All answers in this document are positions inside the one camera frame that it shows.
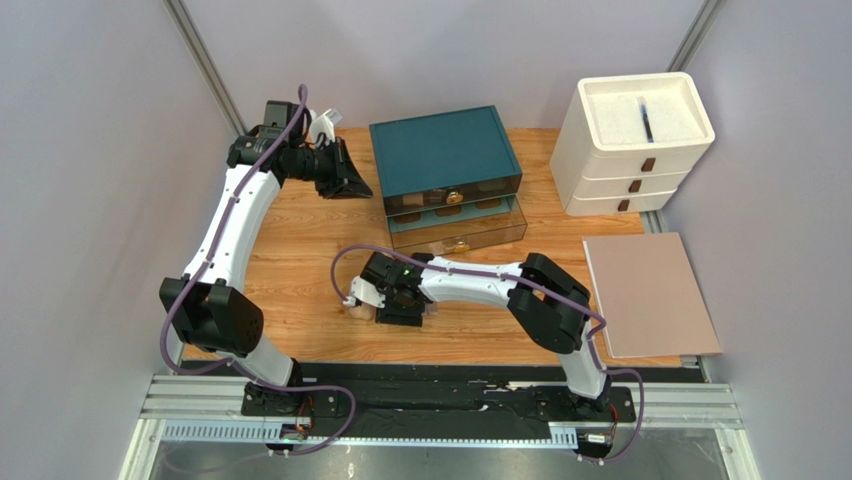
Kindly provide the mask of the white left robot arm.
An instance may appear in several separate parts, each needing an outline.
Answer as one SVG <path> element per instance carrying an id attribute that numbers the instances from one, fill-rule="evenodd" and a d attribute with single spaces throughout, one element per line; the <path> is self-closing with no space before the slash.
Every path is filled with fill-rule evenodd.
<path id="1" fill-rule="evenodd" d="M 325 199 L 373 195 L 335 133 L 341 118 L 335 108 L 317 114 L 304 103 L 268 101 L 262 123 L 228 149 L 223 192 L 197 253 L 160 287 L 166 329 L 266 387 L 302 381 L 300 365 L 265 335 L 262 309 L 243 292 L 272 202 L 288 180 L 312 183 Z"/>

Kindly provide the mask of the transparent drawer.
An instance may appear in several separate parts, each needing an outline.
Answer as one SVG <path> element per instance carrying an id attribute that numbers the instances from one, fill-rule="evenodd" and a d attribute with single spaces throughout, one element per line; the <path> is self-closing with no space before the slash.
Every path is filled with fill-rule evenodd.
<path id="1" fill-rule="evenodd" d="M 393 249 L 447 255 L 521 240 L 527 221 L 514 195 L 386 218 Z"/>

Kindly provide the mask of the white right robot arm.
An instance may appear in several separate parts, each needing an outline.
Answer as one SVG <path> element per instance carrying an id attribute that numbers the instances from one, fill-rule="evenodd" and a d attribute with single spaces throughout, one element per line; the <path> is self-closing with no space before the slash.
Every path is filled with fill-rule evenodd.
<path id="1" fill-rule="evenodd" d="M 575 404 L 601 412 L 611 381 L 594 351 L 589 301 L 589 290 L 543 254 L 485 265 L 376 252 L 352 280 L 344 304 L 373 308 L 379 323 L 415 327 L 443 302 L 506 310 L 536 345 L 558 357 Z"/>

